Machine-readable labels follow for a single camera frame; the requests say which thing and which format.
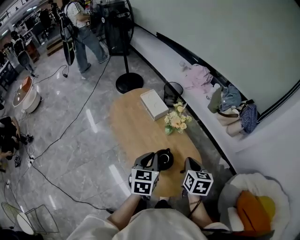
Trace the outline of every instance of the white t-shirt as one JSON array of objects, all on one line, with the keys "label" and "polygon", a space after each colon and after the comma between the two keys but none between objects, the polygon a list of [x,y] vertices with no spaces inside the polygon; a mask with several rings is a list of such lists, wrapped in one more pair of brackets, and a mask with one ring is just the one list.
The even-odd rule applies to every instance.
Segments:
[{"label": "white t-shirt", "polygon": [[71,2],[64,8],[65,15],[71,20],[72,24],[78,28],[86,26],[86,22],[81,22],[76,19],[76,15],[83,11],[83,7],[78,2]]},{"label": "white t-shirt", "polygon": [[[222,223],[205,228],[229,230]],[[108,220],[88,215],[67,240],[207,240],[199,227],[174,209],[147,209],[121,231]]]}]

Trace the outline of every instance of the marble floor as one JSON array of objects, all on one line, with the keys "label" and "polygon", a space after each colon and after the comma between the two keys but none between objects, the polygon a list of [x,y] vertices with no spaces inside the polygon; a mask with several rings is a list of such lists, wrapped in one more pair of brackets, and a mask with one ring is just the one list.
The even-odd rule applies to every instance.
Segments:
[{"label": "marble floor", "polygon": [[[34,85],[43,99],[29,117],[21,112],[20,107],[12,106],[14,92],[28,73],[22,71],[17,81],[10,86],[5,97],[6,115],[18,119],[23,133],[34,135],[34,141],[28,147],[29,153],[34,157],[39,156],[62,135],[78,115],[104,70],[105,63],[98,64],[88,49],[87,55],[92,66],[84,75],[79,73],[75,60],[69,68],[68,78],[63,77],[61,68],[53,77]],[[50,57],[42,55],[36,63],[36,74],[39,77],[34,79],[34,83],[52,75],[65,62],[63,50]],[[130,71],[139,73],[144,78],[144,87],[155,89],[160,96],[163,95],[163,81],[134,52],[129,55],[128,63]],[[59,141],[33,163],[51,182],[75,199],[92,203],[97,207],[117,208],[129,194],[127,179],[131,166],[126,164],[125,154],[108,124],[110,105],[120,96],[115,89],[115,81],[123,73],[125,73],[123,58],[111,57],[94,93],[77,120]],[[195,120],[190,124],[187,133],[199,150],[204,166],[214,175],[215,184],[210,195],[212,200],[216,200],[231,173],[219,165],[218,151]],[[18,154],[22,160],[21,166],[15,168],[14,160],[11,160],[8,162],[7,173],[0,176],[2,180],[0,201],[8,201],[24,211],[44,204],[59,228],[59,233],[45,235],[44,239],[65,240],[88,214],[98,214],[104,218],[108,216],[104,210],[72,201],[47,182],[37,170],[28,167],[28,157],[24,148]],[[4,196],[3,188],[7,180],[11,181],[12,191],[5,189]],[[172,201],[175,208],[180,208],[184,204],[181,197]],[[2,209],[0,225],[2,227],[13,225]],[[55,230],[52,223],[49,223],[49,228]]]}]

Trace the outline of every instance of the pink cloth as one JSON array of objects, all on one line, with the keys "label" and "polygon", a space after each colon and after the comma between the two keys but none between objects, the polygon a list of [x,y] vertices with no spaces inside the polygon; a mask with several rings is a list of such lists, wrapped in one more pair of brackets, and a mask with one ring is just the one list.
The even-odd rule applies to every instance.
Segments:
[{"label": "pink cloth", "polygon": [[187,71],[185,77],[185,88],[199,88],[204,93],[208,93],[212,87],[211,80],[213,76],[207,67],[203,67],[199,64],[194,64],[192,69]]}]

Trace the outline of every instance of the blue jeans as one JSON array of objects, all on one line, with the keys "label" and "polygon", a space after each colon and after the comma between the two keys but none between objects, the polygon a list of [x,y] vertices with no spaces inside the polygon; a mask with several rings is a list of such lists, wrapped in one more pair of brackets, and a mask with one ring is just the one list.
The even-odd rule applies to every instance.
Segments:
[{"label": "blue jeans", "polygon": [[85,46],[92,50],[98,59],[98,62],[106,58],[105,51],[101,47],[98,38],[90,31],[88,27],[82,27],[78,31],[78,36],[74,41],[75,55],[78,62],[79,71],[82,73],[88,68]]}]

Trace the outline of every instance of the round black base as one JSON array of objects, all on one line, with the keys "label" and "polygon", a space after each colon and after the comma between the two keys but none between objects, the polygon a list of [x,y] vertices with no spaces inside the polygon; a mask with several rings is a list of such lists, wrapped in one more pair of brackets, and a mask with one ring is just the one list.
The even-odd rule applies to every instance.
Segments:
[{"label": "round black base", "polygon": [[127,93],[133,89],[142,88],[143,78],[136,73],[125,73],[116,81],[116,88],[120,93]]}]

